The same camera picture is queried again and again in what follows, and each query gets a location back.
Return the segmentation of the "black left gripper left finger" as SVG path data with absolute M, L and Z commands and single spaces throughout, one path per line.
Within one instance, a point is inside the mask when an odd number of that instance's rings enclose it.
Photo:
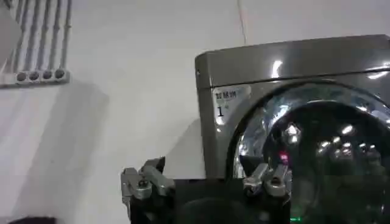
M 172 178 L 163 175 L 166 158 L 148 159 L 137 170 L 127 167 L 120 174 L 121 199 L 124 205 L 129 205 L 132 198 L 136 200 L 148 200 L 153 193 L 167 197 L 175 192 L 175 182 Z

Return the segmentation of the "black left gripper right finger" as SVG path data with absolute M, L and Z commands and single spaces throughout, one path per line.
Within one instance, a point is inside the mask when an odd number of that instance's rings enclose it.
M 258 195 L 265 191 L 271 197 L 291 196 L 292 170 L 287 165 L 271 167 L 256 156 L 239 156 L 239 161 L 246 175 L 243 187 L 248 195 Z

